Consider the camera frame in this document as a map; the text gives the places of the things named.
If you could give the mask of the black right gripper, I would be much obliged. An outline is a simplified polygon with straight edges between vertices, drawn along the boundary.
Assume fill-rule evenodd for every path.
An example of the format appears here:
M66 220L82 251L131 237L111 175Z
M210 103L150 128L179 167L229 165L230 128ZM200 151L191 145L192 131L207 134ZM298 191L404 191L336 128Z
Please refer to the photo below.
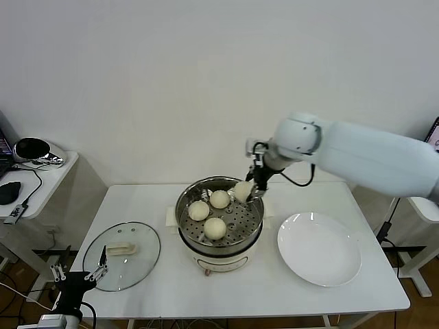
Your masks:
M263 156L253 156L252 161L253 165L250 165L245 178L246 182L254 181L254 185L250 189L249 202L264 196L268 181L273 175L273 170L266 165Z

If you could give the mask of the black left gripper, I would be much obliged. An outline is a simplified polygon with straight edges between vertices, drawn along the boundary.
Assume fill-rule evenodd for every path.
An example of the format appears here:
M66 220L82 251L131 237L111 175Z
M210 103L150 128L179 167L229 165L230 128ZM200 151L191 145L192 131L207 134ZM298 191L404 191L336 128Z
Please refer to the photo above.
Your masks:
M61 251L57 261L50 265L60 297L56 305L57 314L81 314L81 303L84 294L95 288L108 272L106 246L103 247L97 267L92 271L72 271L65 275L64 268L70 255L71 245Z

